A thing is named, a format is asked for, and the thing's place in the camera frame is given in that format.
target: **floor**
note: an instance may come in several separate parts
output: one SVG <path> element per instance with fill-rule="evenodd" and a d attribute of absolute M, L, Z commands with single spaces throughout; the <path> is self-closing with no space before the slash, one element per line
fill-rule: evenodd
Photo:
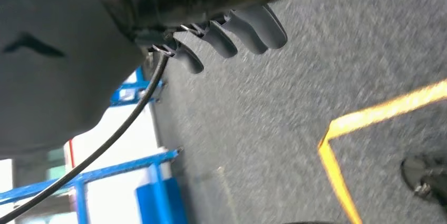
<path fill-rule="evenodd" d="M 190 223 L 348 223 L 317 155 L 331 119 L 447 78 L 447 0 L 283 0 L 288 44 L 224 60 L 180 35 L 205 65 L 169 62 L 155 112 Z M 447 102 L 332 144 L 364 223 L 445 223 L 412 197 L 405 155 L 447 149 Z"/>

